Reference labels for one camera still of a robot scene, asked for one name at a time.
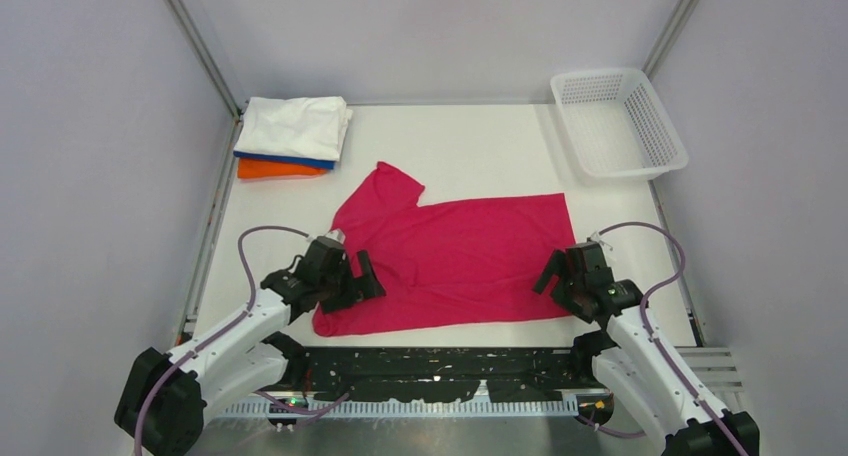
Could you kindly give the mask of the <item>pink t shirt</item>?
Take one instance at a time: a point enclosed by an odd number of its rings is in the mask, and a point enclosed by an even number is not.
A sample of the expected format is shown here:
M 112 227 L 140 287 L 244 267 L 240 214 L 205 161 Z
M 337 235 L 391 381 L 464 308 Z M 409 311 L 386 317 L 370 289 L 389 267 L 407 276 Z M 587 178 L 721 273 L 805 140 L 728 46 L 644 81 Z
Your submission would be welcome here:
M 575 243 L 564 194 L 420 205 L 425 187 L 380 162 L 336 211 L 349 255 L 364 251 L 382 296 L 312 317 L 322 337 L 566 316 L 533 290 L 556 249 Z

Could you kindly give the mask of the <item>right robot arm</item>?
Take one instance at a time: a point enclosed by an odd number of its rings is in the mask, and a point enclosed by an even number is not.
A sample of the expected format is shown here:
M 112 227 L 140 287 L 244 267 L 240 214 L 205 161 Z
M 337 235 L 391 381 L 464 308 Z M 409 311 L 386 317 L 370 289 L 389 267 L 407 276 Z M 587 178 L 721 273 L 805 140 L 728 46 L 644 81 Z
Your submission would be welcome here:
M 633 281 L 615 278 L 599 243 L 553 251 L 534 290 L 549 291 L 568 313 L 598 325 L 575 338 L 572 376 L 608 389 L 661 454 L 759 454 L 753 417 L 732 411 L 667 344 L 647 296 Z

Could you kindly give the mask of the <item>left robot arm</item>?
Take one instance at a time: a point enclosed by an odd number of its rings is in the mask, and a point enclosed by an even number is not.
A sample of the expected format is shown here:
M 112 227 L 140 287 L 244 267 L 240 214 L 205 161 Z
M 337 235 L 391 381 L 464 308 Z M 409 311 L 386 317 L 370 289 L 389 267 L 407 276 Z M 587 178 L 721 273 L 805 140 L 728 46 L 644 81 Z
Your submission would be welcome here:
M 335 312 L 386 293 L 368 252 L 350 258 L 331 236 L 310 239 L 304 254 L 262 281 L 247 280 L 247 302 L 227 319 L 134 360 L 114 421 L 132 437 L 135 454 L 184 455 L 241 399 L 275 384 L 302 387 L 310 358 L 284 328 L 315 308 Z

